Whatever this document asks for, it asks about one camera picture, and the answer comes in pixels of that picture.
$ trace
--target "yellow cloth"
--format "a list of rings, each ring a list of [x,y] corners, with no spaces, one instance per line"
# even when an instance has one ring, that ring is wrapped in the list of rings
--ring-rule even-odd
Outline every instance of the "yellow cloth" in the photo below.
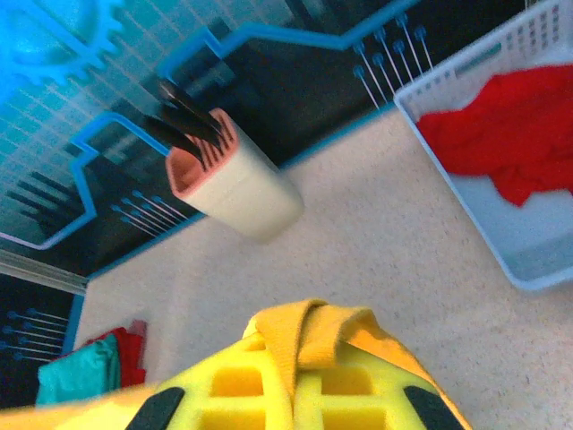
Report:
[[[48,408],[6,409],[0,428],[11,430],[101,430],[126,428],[157,385],[137,385],[91,401],[72,401]]]
[[[414,355],[379,327],[368,308],[338,307],[312,298],[260,311],[249,321],[244,337],[256,331],[264,337],[291,399],[296,369],[336,366],[337,345],[346,341],[431,383],[460,424],[472,428]]]

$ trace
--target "white plastic basket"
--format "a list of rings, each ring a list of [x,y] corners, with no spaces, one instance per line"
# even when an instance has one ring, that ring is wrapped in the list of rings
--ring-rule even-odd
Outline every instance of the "white plastic basket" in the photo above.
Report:
[[[568,63],[573,63],[573,0],[545,0],[410,82],[395,98],[509,280],[526,290],[573,282],[571,193],[534,194],[517,208],[489,177],[446,172],[415,123],[428,112],[462,108],[494,74]]]

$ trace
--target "knife block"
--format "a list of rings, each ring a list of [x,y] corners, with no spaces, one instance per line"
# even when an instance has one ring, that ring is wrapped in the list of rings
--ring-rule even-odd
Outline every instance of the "knife block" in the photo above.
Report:
[[[173,148],[166,158],[175,197],[257,242],[269,242],[303,213],[295,186],[221,109],[211,115],[222,125],[223,154],[197,137],[208,168],[190,153]]]

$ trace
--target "red fabric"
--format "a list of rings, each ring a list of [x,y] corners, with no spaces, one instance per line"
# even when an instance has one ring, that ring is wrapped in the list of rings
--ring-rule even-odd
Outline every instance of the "red fabric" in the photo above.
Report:
[[[101,336],[88,340],[85,345],[104,339],[108,334],[113,334],[117,339],[119,362],[121,365],[122,388],[145,382],[145,370],[140,369],[139,363],[143,352],[143,336],[128,333],[124,327],[110,330]]]
[[[531,193],[573,192],[573,65],[493,76],[467,107],[417,126],[448,172],[489,175],[517,206]]]
[[[127,329],[128,333],[137,334],[143,338],[143,343],[141,344],[141,351],[145,350],[145,340],[147,339],[147,323],[143,320],[133,320],[132,325]],[[137,366],[141,367],[143,363],[143,354],[140,354],[140,359],[137,362]]]

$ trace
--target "teal cloth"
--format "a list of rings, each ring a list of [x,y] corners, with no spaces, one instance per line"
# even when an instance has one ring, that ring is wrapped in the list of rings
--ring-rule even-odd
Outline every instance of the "teal cloth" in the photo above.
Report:
[[[38,370],[36,405],[89,399],[121,386],[117,339],[113,334]]]

